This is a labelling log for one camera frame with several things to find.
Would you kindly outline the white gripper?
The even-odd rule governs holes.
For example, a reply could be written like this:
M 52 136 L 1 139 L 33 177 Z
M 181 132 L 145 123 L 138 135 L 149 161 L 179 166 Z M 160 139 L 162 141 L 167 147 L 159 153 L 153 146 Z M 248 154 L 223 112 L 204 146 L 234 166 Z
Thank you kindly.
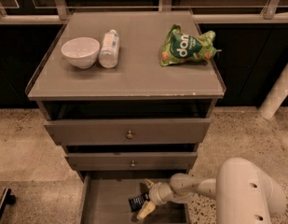
M 146 179 L 146 186 L 149 188 L 149 199 L 150 201 L 145 201 L 141 210 L 137 214 L 139 220 L 146 218 L 150 215 L 155 209 L 156 205 L 163 205 L 167 202 L 170 202 L 174 198 L 174 193 L 171 190 L 171 187 L 167 183 L 154 183 L 150 179 Z

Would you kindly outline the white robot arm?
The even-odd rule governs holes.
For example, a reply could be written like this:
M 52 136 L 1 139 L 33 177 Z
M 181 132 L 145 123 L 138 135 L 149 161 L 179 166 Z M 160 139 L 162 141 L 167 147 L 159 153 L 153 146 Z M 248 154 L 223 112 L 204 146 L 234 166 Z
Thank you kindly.
M 167 183 L 145 181 L 149 199 L 137 214 L 144 219 L 157 206 L 168 202 L 188 203 L 199 194 L 216 201 L 217 224 L 272 224 L 286 208 L 286 195 L 279 183 L 254 163 L 230 158 L 216 178 L 200 179 L 189 174 L 172 175 Z

